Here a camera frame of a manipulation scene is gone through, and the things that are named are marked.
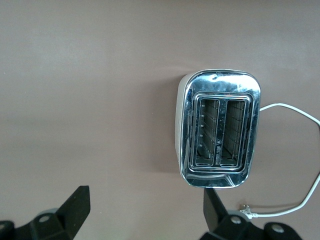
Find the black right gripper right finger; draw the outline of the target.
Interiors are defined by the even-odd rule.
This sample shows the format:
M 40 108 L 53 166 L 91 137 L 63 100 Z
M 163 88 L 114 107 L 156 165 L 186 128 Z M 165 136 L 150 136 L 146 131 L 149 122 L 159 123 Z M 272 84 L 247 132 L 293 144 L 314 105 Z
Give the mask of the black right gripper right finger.
M 243 213 L 227 211 L 217 192 L 205 188 L 203 214 L 208 226 L 204 240 L 300 240 L 300 235 L 289 225 L 268 222 L 263 228 L 252 224 Z

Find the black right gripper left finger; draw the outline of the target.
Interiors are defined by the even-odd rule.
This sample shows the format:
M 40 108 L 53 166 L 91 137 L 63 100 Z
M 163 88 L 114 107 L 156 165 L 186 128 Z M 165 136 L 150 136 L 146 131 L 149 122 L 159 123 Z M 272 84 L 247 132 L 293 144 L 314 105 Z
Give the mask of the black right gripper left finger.
M 73 240 L 90 213 L 90 187 L 79 186 L 55 211 L 36 216 L 15 227 L 13 221 L 0 222 L 2 240 Z

